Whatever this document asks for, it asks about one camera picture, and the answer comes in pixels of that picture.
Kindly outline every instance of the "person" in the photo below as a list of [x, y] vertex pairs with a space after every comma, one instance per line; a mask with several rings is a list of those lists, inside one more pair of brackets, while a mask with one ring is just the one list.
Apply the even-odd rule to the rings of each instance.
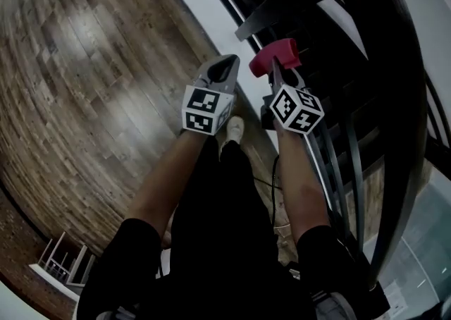
[[[220, 157], [215, 137], [185, 131], [144, 179], [89, 276], [78, 318], [296, 314], [315, 319], [320, 316], [315, 298], [339, 293], [351, 305], [347, 318], [364, 319], [359, 293], [365, 284], [330, 227], [303, 142], [277, 121], [275, 126], [300, 281], [278, 262], [267, 208], [240, 149], [244, 122], [232, 117]], [[161, 239], [174, 211], [171, 271], [156, 279]]]

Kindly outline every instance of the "red object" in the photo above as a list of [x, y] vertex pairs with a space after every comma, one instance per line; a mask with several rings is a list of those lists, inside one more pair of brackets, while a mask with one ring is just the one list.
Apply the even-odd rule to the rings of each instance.
[[285, 38], [268, 44], [256, 54], [249, 63], [249, 68], [255, 77], [261, 77], [273, 70], [273, 58], [276, 57], [285, 69], [301, 65], [297, 53], [296, 41], [293, 38]]

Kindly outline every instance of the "cube with qr-like markers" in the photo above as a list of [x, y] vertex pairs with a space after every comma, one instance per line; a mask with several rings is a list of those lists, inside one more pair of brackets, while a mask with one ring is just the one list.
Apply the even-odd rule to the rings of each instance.
[[308, 135], [324, 117], [317, 97], [288, 85], [281, 87], [270, 107], [282, 127], [303, 135]]
[[227, 121], [234, 100], [233, 94], [187, 86], [182, 107], [183, 128], [215, 135]]

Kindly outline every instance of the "white shoe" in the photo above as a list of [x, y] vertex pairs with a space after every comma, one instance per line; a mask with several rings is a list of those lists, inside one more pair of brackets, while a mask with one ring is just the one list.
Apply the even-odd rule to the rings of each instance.
[[245, 122], [241, 117], [233, 116], [227, 123], [227, 138], [222, 147], [229, 143], [229, 141], [235, 141], [240, 143], [243, 134], [245, 133]]

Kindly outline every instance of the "wooden floor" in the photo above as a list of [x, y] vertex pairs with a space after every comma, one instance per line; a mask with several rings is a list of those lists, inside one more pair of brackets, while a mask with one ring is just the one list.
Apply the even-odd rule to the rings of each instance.
[[[181, 0], [1, 0], [1, 177], [24, 212], [99, 254], [175, 139], [186, 84], [215, 55]], [[240, 103], [245, 150], [269, 181], [275, 152]], [[269, 205], [269, 187], [258, 190]]]

